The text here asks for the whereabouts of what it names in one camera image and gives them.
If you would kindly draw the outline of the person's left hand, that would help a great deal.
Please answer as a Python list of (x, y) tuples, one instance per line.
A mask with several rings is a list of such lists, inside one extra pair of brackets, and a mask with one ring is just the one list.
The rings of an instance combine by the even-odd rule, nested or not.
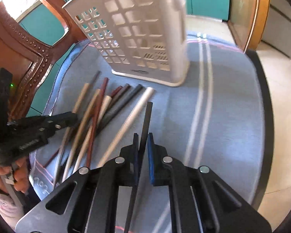
[[(27, 158), (23, 157), (16, 161), (17, 169), (13, 171), (13, 178), (15, 180), (14, 188), (16, 191), (26, 193), (29, 189), (29, 174)], [(0, 167), (0, 191), (8, 193), (1, 176), (9, 175), (11, 167)]]

